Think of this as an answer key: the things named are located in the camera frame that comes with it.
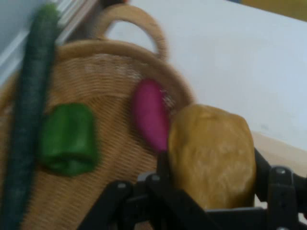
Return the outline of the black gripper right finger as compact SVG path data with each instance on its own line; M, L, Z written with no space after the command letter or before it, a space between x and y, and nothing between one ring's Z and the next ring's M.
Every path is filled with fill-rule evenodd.
M271 166L257 149L255 194L267 203L268 230L305 230L299 213L307 213L307 179L286 166Z

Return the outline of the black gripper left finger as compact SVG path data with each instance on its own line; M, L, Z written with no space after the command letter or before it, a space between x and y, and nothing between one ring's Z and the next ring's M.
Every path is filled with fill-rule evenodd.
M173 188L167 153L145 181L110 182L79 225L81 230L132 230L148 221L154 230L214 230L216 223L185 192Z

